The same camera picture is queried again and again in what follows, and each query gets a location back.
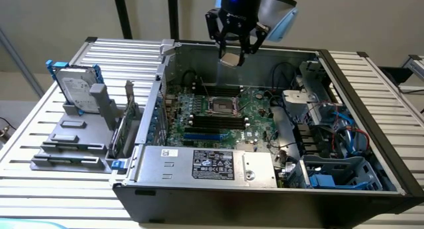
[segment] slatted metal rack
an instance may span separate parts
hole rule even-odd
[[[108,92],[119,105],[127,101],[126,80],[134,80],[136,101],[144,106],[162,63],[160,46],[162,42],[98,39],[84,44],[71,63],[100,64]],[[331,55],[424,187],[423,116],[396,94],[370,58],[350,52]],[[51,221],[75,229],[140,228],[111,190],[108,174],[30,169],[31,158],[62,118],[63,101],[54,84],[0,151],[0,217]],[[418,206],[402,215],[379,215],[356,228],[419,229],[424,226],[423,215],[424,206]]]

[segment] white wall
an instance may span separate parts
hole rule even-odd
[[[366,51],[380,65],[424,53],[423,0],[298,0],[300,15],[282,46]],[[170,37],[167,0],[127,0],[135,38]],[[182,38],[208,40],[214,0],[180,0]],[[87,36],[122,38],[114,0],[0,0],[3,28],[28,68],[68,61]],[[0,71],[16,66],[0,50]]]

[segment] red cable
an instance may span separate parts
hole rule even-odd
[[[332,129],[335,128],[335,126],[336,126],[338,123],[339,123],[339,107],[338,107],[338,105],[335,105],[335,106],[336,106],[336,120],[335,120],[335,122],[334,122]],[[335,142],[335,134],[332,134],[331,147],[332,147],[332,151],[336,152],[334,142]]]
[[[367,139],[366,149],[368,149],[370,148],[370,135],[362,129],[355,128],[354,131],[358,133],[362,133],[366,136],[366,139]]]

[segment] motherboard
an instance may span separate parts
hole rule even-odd
[[[278,138],[266,90],[170,86],[167,145],[274,152]]]

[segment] capacitor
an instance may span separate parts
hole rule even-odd
[[[262,117],[266,116],[266,113],[267,113],[266,109],[259,109],[259,115],[260,115]]]
[[[256,97],[258,100],[262,100],[264,98],[263,94],[260,94],[260,93],[256,94],[255,97]]]

